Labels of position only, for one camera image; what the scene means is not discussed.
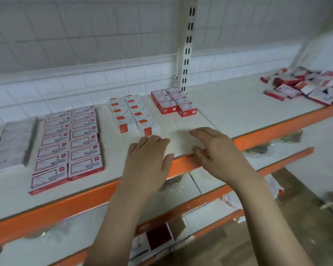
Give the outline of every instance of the person's right hand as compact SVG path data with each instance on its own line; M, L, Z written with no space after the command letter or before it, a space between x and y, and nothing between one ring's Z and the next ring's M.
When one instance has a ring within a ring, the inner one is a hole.
M261 179L228 136L209 127L190 130L189 133L205 146L206 150L198 146L192 150L200 165L215 178L233 189L250 179Z

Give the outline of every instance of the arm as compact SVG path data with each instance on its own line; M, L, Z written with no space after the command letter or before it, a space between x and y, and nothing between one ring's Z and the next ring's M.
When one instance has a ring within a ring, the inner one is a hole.
M281 214L268 183L226 135L211 128L191 130L206 151L193 147L201 166L237 193L259 265L313 266Z
M128 150L124 172L109 202L100 231L84 266L127 265L139 215L165 182L174 154L164 157L169 139L143 137Z

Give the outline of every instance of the forearm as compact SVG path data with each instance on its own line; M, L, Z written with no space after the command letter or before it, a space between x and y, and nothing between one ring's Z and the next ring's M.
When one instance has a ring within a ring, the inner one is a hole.
M313 265L274 201L263 178L254 176L235 189L245 212L258 263L261 265Z
M111 197L100 231L88 251L84 266L126 266L145 200L119 186Z

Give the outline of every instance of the brown floor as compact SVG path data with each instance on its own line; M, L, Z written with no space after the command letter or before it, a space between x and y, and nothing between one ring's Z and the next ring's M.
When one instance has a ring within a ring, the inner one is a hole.
M285 188L278 205L311 260L333 266L333 213L320 210L320 199L286 169L273 176ZM257 261L246 223L230 222L153 264L166 265L255 266Z

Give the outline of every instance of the person's left hand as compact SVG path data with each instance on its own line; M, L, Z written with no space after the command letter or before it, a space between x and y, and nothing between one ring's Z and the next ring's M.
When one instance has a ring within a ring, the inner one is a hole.
M174 154L164 157L170 139L159 136L143 137L128 149L120 188L140 199L148 199L165 182Z

